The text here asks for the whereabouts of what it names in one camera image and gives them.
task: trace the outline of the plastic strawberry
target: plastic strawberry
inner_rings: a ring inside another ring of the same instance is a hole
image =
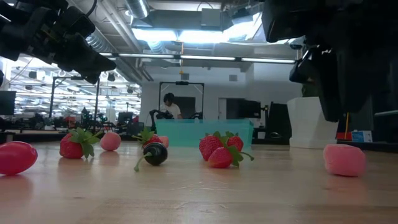
[[[238,133],[233,134],[232,132],[226,132],[227,137],[229,137],[228,142],[226,143],[228,146],[236,146],[239,152],[243,149],[243,141],[239,137]]]
[[[69,130],[60,142],[60,155],[68,159],[79,159],[84,156],[94,156],[93,144],[100,141],[97,136],[102,132],[93,135],[89,131],[84,131],[81,128]]]
[[[205,161],[209,160],[209,157],[216,149],[223,147],[223,143],[221,143],[220,138],[220,132],[216,131],[213,135],[206,134],[206,136],[200,140],[199,150]]]
[[[162,140],[159,139],[159,137],[155,134],[154,131],[149,131],[149,129],[144,128],[140,132],[141,137],[139,136],[133,136],[133,138],[136,138],[140,141],[140,144],[142,145],[142,148],[144,148],[146,145],[152,142],[159,142],[162,143]]]
[[[214,151],[215,155],[211,155],[209,158],[210,167],[214,168],[227,168],[228,161],[232,161],[230,164],[233,166],[239,167],[239,163],[243,161],[242,155],[247,155],[250,157],[250,160],[253,161],[254,157],[245,152],[239,152],[236,146],[228,146],[226,143],[228,142],[229,137],[223,136],[220,138],[220,141],[223,144],[223,148],[218,148]]]

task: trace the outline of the metal frame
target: metal frame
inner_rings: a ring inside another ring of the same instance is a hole
[[[54,94],[55,94],[55,88],[58,87],[58,85],[55,84],[55,81],[57,79],[71,79],[71,80],[83,80],[82,77],[52,77],[52,89],[51,89],[51,100],[50,100],[50,112],[49,112],[49,118],[52,117],[52,108],[54,104]],[[95,112],[94,112],[94,127],[93,129],[96,129],[96,118],[97,118],[97,112],[98,112],[98,95],[100,93],[100,80],[98,79],[97,82],[97,91],[96,91],[96,98],[95,98]]]
[[[204,83],[190,83],[190,82],[160,82],[159,83],[159,104],[158,110],[160,110],[160,98],[162,94],[162,85],[163,84],[176,84],[176,85],[201,85],[202,86],[202,93],[201,93],[201,112],[203,113],[203,105],[205,101],[205,84]]]

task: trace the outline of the red object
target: red object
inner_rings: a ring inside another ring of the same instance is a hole
[[[154,135],[150,138],[150,140],[146,141],[146,142],[142,145],[142,148],[145,148],[145,146],[147,146],[149,143],[152,143],[152,142],[159,142],[159,143],[162,143],[162,140],[160,140],[159,137],[157,137],[157,135],[154,134]]]
[[[168,148],[169,147],[169,137],[167,136],[159,136],[159,139],[162,141],[162,144]]]
[[[209,166],[212,168],[227,168],[232,164],[233,157],[224,147],[216,149],[209,157]]]
[[[0,146],[0,174],[16,175],[37,160],[37,151],[26,142],[7,142]]]
[[[226,143],[228,146],[236,146],[236,149],[241,152],[243,148],[243,141],[239,136],[233,136],[228,139]]]
[[[347,133],[347,138],[344,139],[346,133],[337,133],[336,134],[336,139],[337,140],[347,140],[347,141],[352,141],[353,140],[353,136],[351,135],[351,132]]]
[[[99,142],[100,146],[105,151],[115,151],[119,148],[122,139],[116,133],[106,133]]]
[[[223,143],[216,136],[208,135],[199,143],[199,150],[205,161],[208,161],[212,153],[219,147],[223,147]]]
[[[68,159],[80,159],[83,156],[83,148],[80,143],[69,141],[72,134],[67,134],[60,143],[60,155]]]
[[[330,144],[323,150],[326,170],[335,175],[358,177],[365,173],[366,156],[360,148]]]

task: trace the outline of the person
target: person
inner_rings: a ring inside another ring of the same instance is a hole
[[[164,104],[160,106],[160,111],[167,110],[173,115],[174,119],[183,119],[180,108],[174,103],[173,93],[164,95],[163,102]]]

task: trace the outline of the plastic storage tub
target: plastic storage tub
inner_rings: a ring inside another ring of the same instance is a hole
[[[168,136],[171,146],[199,147],[200,139],[206,133],[219,131],[225,135],[231,131],[243,140],[243,147],[250,147],[253,135],[253,123],[250,120],[192,120],[192,119],[158,119],[156,121],[157,134]]]

